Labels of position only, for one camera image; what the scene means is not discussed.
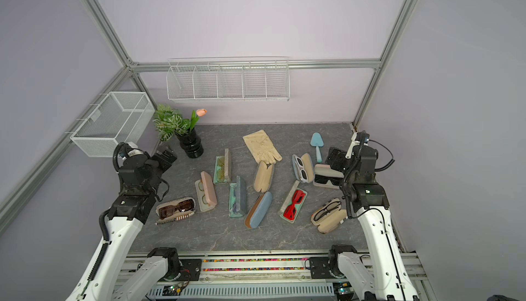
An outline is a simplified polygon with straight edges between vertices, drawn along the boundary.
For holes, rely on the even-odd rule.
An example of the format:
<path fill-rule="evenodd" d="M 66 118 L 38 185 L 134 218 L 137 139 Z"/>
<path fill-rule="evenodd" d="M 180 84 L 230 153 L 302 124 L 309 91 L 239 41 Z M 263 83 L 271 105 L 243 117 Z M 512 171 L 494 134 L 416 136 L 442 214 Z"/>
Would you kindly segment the grey case red glasses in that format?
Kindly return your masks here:
<path fill-rule="evenodd" d="M 291 224 L 297 220 L 308 195 L 299 185 L 300 182 L 296 180 L 279 210 L 279 217 Z"/>

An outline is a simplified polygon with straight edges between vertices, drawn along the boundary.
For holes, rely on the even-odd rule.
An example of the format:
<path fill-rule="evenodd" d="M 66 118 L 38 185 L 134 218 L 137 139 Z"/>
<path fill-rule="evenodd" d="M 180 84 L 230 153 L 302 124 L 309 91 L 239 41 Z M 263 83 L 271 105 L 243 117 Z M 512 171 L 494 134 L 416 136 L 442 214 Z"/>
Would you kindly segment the blue brown glasses case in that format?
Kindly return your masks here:
<path fill-rule="evenodd" d="M 256 203 L 252 206 L 245 218 L 245 226 L 248 229 L 259 227 L 271 206 L 272 199 L 273 195 L 270 191 L 260 194 Z"/>

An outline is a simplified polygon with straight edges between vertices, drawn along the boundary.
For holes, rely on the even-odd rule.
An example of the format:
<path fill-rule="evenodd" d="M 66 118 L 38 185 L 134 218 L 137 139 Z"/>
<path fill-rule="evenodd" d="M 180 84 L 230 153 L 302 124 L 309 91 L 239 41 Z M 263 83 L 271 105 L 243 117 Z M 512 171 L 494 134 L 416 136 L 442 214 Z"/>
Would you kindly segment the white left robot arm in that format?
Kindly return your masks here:
<path fill-rule="evenodd" d="M 155 248 L 122 286 L 116 282 L 130 248 L 153 206 L 161 201 L 162 177 L 177 156 L 170 147 L 154 155 L 133 143 L 121 142 L 112 155 L 119 178 L 119 195 L 99 216 L 102 238 L 69 300 L 142 300 L 163 278 L 179 277 L 182 265 L 175 248 Z"/>

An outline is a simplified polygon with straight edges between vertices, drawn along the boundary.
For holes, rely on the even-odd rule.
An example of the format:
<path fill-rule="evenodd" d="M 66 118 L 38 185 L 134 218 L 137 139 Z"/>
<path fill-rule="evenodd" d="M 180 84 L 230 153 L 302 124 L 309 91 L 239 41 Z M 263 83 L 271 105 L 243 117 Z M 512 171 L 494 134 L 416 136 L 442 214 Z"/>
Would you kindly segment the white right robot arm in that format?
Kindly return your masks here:
<path fill-rule="evenodd" d="M 378 151 L 369 146 L 366 131 L 354 132 L 347 151 L 329 156 L 330 168 L 342 172 L 342 191 L 349 219 L 359 221 L 372 269 L 352 246 L 333 246 L 331 271 L 344 276 L 359 300 L 418 300 L 397 244 L 385 189 L 377 182 Z"/>

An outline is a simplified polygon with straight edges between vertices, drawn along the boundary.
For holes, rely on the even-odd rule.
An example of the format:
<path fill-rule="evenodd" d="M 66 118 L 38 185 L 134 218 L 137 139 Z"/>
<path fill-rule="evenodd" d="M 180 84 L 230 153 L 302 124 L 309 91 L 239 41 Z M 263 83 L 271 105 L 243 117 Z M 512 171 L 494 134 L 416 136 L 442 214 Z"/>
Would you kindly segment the case with white sunglasses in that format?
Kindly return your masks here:
<path fill-rule="evenodd" d="M 312 164 L 312 158 L 308 153 L 303 154 L 301 157 L 293 154 L 292 164 L 295 177 L 301 183 L 312 183 L 315 174 L 314 166 Z"/>

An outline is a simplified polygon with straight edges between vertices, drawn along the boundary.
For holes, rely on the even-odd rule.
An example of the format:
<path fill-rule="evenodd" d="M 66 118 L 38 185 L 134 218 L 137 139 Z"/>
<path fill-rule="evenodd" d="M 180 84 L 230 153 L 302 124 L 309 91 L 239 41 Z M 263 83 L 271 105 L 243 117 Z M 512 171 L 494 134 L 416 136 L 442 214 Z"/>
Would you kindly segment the beige case brown sunglasses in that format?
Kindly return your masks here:
<path fill-rule="evenodd" d="M 156 224 L 187 219 L 195 214 L 196 202 L 194 198 L 185 197 L 171 202 L 166 202 L 156 207 L 158 220 Z"/>

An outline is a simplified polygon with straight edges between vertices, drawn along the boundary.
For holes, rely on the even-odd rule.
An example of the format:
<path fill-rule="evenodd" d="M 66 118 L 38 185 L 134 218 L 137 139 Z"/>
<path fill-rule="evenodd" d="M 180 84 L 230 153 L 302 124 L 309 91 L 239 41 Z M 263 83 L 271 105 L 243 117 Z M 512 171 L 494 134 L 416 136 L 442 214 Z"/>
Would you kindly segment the pink open glasses case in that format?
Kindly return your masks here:
<path fill-rule="evenodd" d="M 195 189 L 201 213 L 209 212 L 216 208 L 218 200 L 215 185 L 210 174 L 202 171 L 200 179 L 195 181 Z"/>

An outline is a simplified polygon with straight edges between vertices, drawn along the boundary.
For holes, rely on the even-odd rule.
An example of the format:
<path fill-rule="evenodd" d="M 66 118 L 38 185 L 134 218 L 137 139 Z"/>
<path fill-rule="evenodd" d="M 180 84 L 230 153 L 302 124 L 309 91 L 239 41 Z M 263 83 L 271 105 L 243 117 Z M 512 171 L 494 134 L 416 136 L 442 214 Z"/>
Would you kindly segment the beige case black glasses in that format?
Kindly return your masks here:
<path fill-rule="evenodd" d="M 317 209 L 311 215 L 310 221 L 320 233 L 328 234 L 337 229 L 347 218 L 342 200 L 334 198 Z"/>

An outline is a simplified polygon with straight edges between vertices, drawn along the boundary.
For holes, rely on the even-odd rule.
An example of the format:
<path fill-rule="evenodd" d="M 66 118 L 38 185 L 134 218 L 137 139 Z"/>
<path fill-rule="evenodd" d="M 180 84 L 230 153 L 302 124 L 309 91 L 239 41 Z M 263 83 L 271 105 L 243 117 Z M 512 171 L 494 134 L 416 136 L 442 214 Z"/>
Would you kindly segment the green glasses case open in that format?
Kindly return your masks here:
<path fill-rule="evenodd" d="M 231 182 L 231 152 L 226 148 L 224 155 L 217 156 L 215 159 L 215 171 L 213 177 L 214 184 Z"/>

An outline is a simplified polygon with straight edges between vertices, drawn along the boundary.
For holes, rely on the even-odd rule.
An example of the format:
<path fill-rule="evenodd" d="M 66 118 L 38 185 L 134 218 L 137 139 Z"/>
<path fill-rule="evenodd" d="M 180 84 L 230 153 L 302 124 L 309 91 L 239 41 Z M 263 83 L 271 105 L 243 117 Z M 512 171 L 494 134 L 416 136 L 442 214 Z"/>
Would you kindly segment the teal grey open case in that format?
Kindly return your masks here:
<path fill-rule="evenodd" d="M 241 176 L 237 176 L 230 184 L 229 217 L 244 217 L 247 213 L 246 182 Z"/>

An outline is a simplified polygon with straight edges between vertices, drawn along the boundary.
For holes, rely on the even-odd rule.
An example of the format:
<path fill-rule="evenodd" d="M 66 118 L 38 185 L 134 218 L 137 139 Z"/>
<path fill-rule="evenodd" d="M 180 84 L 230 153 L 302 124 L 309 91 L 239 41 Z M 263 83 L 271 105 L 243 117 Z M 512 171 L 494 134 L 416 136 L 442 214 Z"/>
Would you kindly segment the teal small trowel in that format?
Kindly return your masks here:
<path fill-rule="evenodd" d="M 320 133 L 313 133 L 310 145 L 316 150 L 316 162 L 321 164 L 323 162 L 321 148 L 324 146 L 323 138 Z"/>

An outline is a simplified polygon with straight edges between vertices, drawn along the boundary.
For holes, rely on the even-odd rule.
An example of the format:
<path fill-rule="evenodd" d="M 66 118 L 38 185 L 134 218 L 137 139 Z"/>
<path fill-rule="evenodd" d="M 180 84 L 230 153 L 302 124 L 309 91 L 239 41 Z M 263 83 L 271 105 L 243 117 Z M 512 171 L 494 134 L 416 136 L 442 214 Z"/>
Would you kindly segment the black glossy vase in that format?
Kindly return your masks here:
<path fill-rule="evenodd" d="M 182 150 L 190 159 L 196 159 L 204 154 L 204 147 L 201 143 L 201 138 L 198 136 L 195 129 L 185 135 L 175 134 L 179 140 Z"/>

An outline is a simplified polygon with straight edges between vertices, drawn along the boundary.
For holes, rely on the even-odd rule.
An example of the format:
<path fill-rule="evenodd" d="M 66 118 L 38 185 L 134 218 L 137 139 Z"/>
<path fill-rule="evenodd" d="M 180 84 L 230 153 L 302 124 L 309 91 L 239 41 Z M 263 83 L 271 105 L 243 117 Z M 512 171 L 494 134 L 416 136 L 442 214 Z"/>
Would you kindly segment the green artificial plant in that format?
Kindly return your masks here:
<path fill-rule="evenodd" d="M 190 118 L 168 105 L 159 104 L 153 116 L 153 125 L 161 142 L 167 142 L 173 136 L 185 136 L 194 131 L 201 117 L 200 110 L 194 110 Z"/>

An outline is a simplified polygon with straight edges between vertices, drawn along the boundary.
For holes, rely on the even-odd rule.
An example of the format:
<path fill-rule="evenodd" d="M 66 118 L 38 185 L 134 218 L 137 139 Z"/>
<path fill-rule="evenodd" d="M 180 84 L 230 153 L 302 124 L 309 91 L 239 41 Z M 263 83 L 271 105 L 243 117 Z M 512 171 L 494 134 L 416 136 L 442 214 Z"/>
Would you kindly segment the pink tulip flower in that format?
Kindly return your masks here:
<path fill-rule="evenodd" d="M 197 115 L 198 117 L 205 116 L 205 114 L 207 114 L 207 110 L 206 110 L 206 109 L 197 109 L 197 110 L 196 110 L 196 115 Z"/>

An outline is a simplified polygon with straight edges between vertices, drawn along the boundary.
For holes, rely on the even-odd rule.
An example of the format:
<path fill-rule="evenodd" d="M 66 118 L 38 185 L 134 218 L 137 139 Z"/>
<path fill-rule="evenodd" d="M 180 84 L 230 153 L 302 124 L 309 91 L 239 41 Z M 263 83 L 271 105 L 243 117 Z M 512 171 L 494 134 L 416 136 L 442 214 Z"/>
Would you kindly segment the beige fabric glove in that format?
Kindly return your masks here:
<path fill-rule="evenodd" d="M 282 160 L 281 154 L 264 130 L 259 130 L 242 137 L 253 158 L 259 164 L 276 164 Z"/>

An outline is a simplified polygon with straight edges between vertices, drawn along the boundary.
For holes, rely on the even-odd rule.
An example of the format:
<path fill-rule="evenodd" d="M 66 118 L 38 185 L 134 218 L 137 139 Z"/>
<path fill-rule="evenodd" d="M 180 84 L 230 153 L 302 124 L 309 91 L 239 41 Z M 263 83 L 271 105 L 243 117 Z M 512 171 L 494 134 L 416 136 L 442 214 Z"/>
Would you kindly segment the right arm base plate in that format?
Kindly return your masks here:
<path fill-rule="evenodd" d="M 328 257 L 311 257 L 306 263 L 312 279 L 333 279 Z"/>

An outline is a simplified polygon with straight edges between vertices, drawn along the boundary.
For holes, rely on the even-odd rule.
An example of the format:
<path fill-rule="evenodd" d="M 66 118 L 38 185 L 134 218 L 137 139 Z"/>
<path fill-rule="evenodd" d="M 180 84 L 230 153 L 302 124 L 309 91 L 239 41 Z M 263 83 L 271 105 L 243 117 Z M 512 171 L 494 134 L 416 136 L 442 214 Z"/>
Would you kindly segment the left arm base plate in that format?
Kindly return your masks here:
<path fill-rule="evenodd" d="M 168 273 L 163 281 L 166 282 L 194 282 L 198 281 L 201 275 L 201 259 L 182 259 L 179 261 L 179 272 Z"/>

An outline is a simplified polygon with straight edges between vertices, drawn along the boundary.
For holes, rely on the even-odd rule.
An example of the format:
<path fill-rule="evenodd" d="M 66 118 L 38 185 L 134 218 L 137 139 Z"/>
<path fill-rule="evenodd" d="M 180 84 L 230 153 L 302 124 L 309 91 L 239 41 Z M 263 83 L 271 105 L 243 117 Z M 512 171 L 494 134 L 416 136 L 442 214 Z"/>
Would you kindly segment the aluminium mounting rail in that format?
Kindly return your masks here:
<path fill-rule="evenodd" d="M 312 279 L 306 261 L 311 257 L 328 257 L 328 254 L 304 253 L 304 254 L 256 254 L 256 255 L 213 255 L 181 254 L 182 259 L 201 259 L 201 275 L 198 280 L 200 283 L 222 283 L 227 281 L 241 282 L 245 280 L 277 280 L 281 281 L 310 281 L 310 280 L 342 280 L 343 276 L 338 276 L 335 270 L 330 272 L 333 279 Z M 407 276 L 412 280 L 428 280 L 420 259 L 416 253 L 402 254 Z M 124 283 L 135 274 L 142 264 L 146 261 L 144 254 L 131 254 L 124 262 L 117 283 Z"/>

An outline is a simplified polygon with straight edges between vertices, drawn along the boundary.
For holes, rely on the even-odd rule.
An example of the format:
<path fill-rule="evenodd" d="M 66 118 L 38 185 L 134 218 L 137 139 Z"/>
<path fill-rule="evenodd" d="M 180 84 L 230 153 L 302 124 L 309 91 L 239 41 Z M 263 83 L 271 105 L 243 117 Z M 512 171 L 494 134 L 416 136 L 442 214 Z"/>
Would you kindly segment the aluminium frame post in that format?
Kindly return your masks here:
<path fill-rule="evenodd" d="M 112 52 L 116 55 L 123 69 L 130 73 L 130 79 L 134 82 L 136 88 L 139 91 L 145 92 L 150 98 L 152 105 L 157 109 L 157 103 L 153 99 L 153 96 L 147 89 L 144 81 L 141 78 L 139 72 L 136 71 L 134 66 L 136 62 L 130 57 L 127 50 L 125 49 L 122 41 L 119 39 L 115 29 L 113 28 L 108 16 L 105 14 L 101 4 L 98 0 L 80 0 L 82 5 L 87 10 L 88 14 L 97 25 L 100 33 L 107 42 Z"/>

